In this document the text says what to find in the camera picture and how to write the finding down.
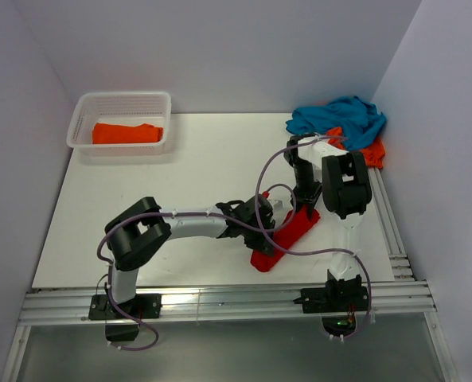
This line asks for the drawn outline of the red t shirt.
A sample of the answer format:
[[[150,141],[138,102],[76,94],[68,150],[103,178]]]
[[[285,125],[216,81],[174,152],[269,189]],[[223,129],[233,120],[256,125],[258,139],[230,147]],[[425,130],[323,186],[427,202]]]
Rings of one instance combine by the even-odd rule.
[[[308,215],[306,207],[301,207],[295,213],[292,221],[284,228],[278,230],[273,240],[282,248],[291,249],[299,242],[321,219],[317,209],[314,209],[311,216]],[[250,258],[250,264],[259,272],[269,272],[284,256],[286,252],[273,248],[273,255],[254,250]]]

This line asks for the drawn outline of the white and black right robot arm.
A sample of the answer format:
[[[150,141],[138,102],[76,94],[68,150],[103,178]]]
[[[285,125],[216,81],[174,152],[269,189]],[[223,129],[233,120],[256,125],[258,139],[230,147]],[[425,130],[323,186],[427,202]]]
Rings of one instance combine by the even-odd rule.
[[[284,158],[295,175],[295,210],[304,207],[311,217],[315,205],[322,200],[341,225],[328,279],[337,282],[356,279],[360,275],[356,259],[360,251],[359,226],[372,200],[364,155],[337,148],[315,134],[294,135],[287,148]]]

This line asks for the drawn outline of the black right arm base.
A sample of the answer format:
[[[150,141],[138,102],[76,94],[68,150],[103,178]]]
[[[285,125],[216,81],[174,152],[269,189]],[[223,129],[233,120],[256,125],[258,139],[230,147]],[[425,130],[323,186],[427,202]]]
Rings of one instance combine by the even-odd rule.
[[[340,340],[354,335],[371,321],[372,293],[357,275],[350,280],[328,279],[325,286],[303,288],[294,304],[304,314],[335,314],[322,319],[329,337]]]

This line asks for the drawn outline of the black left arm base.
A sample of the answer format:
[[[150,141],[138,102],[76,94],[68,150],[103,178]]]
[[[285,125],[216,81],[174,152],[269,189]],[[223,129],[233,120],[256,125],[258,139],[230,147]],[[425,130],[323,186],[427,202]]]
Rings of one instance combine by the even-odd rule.
[[[161,310],[160,294],[136,295],[133,299],[118,304],[125,314],[133,318],[156,319],[159,318]],[[91,299],[88,312],[89,321],[115,321],[126,319],[110,302],[106,294],[95,294]],[[132,342],[139,333],[139,324],[106,324],[105,337],[108,341]]]

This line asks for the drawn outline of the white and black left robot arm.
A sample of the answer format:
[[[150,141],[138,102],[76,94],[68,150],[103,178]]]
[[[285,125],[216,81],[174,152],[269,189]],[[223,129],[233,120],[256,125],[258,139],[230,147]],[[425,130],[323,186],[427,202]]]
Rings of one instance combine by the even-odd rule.
[[[274,208],[263,195],[190,211],[166,210],[153,197],[144,197],[105,227],[105,243],[113,256],[107,308],[118,318],[133,314],[138,270],[168,240],[241,236],[247,248],[272,255],[269,239],[274,230]]]

